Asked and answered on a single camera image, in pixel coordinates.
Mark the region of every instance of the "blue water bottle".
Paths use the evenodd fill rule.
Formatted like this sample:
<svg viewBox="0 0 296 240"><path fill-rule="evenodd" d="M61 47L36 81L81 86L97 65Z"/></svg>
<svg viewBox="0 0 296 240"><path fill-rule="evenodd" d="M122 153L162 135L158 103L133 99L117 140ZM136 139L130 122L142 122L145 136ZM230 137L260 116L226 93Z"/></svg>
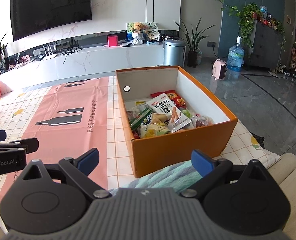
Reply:
<svg viewBox="0 0 296 240"><path fill-rule="evenodd" d="M238 36L237 44L229 49L227 68L233 71L240 72L243 64L244 50L240 45L241 37Z"/></svg>

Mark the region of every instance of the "picture frame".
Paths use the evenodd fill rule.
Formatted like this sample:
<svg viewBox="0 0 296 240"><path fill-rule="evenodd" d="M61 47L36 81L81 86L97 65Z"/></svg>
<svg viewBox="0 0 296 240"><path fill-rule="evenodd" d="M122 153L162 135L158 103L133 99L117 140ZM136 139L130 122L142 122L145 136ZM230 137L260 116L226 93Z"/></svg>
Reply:
<svg viewBox="0 0 296 240"><path fill-rule="evenodd" d="M291 18L289 15L287 15L287 23L291 25Z"/></svg>

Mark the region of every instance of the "glossy floor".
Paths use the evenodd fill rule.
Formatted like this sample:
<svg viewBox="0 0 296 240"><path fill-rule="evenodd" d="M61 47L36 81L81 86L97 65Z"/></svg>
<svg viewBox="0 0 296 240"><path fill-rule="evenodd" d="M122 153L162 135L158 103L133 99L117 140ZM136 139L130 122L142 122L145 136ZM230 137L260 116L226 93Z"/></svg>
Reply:
<svg viewBox="0 0 296 240"><path fill-rule="evenodd" d="M265 138L265 148L281 155L296 155L296 81L272 77L266 70L243 70L238 79L224 81L211 76L211 61L185 70L213 92L248 128ZM45 88L64 82L115 75L114 72L56 80L24 89Z"/></svg>

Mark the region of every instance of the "teal blanket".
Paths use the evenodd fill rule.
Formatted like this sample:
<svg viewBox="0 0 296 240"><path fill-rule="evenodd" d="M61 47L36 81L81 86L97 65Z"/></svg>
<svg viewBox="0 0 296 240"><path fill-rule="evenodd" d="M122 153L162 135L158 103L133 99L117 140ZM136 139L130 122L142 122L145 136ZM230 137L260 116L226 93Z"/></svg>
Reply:
<svg viewBox="0 0 296 240"><path fill-rule="evenodd" d="M124 185L125 188L161 188L172 187L176 193L190 187L200 180L201 175L193 168L191 161L177 163L159 171L143 176ZM118 189L110 190L112 195Z"/></svg>

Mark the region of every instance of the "tv screen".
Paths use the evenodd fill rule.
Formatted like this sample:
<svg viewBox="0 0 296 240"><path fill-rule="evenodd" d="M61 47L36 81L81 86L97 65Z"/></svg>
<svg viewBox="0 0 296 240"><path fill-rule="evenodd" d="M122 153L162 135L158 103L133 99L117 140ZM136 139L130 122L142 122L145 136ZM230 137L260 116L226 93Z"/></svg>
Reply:
<svg viewBox="0 0 296 240"><path fill-rule="evenodd" d="M91 20L91 0L10 0L13 39Z"/></svg>

